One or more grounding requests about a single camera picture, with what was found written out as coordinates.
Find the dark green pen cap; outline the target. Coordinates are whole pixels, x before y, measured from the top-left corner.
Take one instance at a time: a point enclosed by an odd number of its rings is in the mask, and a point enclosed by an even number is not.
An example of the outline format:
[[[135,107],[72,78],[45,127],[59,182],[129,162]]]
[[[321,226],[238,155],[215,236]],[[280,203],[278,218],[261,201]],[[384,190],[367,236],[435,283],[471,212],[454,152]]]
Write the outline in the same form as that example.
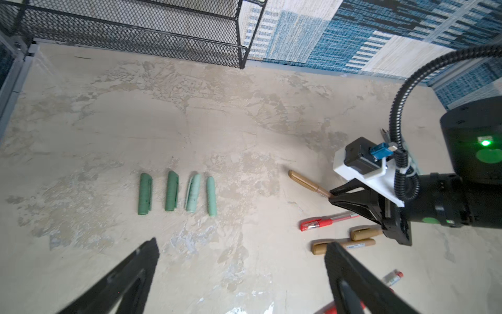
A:
[[[179,195],[179,175],[169,170],[167,174],[166,204],[165,210],[170,212],[177,208]]]
[[[151,210],[152,177],[147,173],[140,175],[138,215],[147,215]]]

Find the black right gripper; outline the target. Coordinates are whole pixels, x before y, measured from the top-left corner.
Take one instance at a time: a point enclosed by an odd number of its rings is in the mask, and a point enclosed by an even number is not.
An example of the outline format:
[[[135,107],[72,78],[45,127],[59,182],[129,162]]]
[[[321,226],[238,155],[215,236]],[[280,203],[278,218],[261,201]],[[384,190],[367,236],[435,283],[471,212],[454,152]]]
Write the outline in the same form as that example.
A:
[[[403,216],[401,208],[384,196],[341,196],[347,193],[371,190],[365,183],[352,179],[340,187],[331,190],[334,196],[329,199],[330,204],[352,211],[383,229],[384,235],[394,239],[400,245],[411,246],[412,235],[410,222]]]

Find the brown marker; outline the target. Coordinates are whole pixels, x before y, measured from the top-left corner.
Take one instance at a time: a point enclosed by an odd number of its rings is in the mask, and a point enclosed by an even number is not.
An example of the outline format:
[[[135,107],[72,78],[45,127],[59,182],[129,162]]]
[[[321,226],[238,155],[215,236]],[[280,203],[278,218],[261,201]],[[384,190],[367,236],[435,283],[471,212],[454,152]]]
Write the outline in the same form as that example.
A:
[[[302,187],[305,187],[313,192],[316,192],[319,195],[322,195],[326,198],[331,198],[333,196],[329,191],[322,188],[319,184],[311,181],[310,179],[307,179],[306,177],[304,177],[303,175],[299,174],[294,170],[289,170],[288,176],[290,179],[300,184]]]
[[[370,247],[376,245],[376,241],[372,238],[363,239],[358,241],[335,241],[328,240],[324,242],[315,242],[311,245],[311,252],[313,255],[325,255],[328,245],[330,243],[338,243],[345,249],[359,249],[363,247]]]
[[[362,241],[380,235],[383,235],[383,230],[380,226],[358,226],[350,231],[350,239],[352,241]]]

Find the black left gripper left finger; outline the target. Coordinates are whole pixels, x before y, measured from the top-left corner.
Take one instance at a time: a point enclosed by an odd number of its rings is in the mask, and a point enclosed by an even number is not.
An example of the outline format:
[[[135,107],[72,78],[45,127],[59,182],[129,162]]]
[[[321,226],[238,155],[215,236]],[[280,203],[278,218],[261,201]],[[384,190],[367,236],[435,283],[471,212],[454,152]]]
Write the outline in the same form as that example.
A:
[[[143,313],[159,259],[156,238],[136,248],[121,263],[61,313]]]

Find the light green marker cap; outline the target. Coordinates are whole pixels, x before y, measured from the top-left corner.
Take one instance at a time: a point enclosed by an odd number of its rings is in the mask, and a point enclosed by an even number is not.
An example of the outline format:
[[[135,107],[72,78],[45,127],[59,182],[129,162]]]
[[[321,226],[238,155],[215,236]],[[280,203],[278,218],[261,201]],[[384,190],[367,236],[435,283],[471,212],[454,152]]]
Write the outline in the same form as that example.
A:
[[[207,178],[207,211],[210,217],[217,216],[216,184],[214,177]]]
[[[201,174],[200,173],[193,174],[188,182],[186,201],[185,201],[185,210],[189,213],[196,212],[200,184],[201,184]]]

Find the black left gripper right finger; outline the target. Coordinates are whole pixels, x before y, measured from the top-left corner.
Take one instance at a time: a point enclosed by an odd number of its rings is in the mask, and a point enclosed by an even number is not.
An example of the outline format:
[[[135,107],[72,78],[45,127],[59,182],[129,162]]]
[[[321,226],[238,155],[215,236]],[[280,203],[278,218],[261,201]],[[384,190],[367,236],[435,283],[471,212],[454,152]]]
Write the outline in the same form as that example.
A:
[[[337,313],[416,313],[340,244],[330,243],[324,262]]]

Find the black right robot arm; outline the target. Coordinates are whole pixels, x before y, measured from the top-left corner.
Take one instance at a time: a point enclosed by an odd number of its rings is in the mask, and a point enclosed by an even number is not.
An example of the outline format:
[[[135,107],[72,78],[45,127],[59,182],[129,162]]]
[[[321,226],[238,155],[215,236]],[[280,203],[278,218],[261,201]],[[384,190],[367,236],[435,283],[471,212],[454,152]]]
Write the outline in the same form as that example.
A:
[[[432,73],[459,61],[500,58],[500,45],[463,48],[417,69],[392,103],[387,142],[360,137],[337,151],[333,169],[346,183],[329,202],[379,225],[401,245],[412,244],[411,225],[501,228],[501,98],[480,99],[440,119],[452,173],[422,175],[405,146],[402,115],[413,89]]]

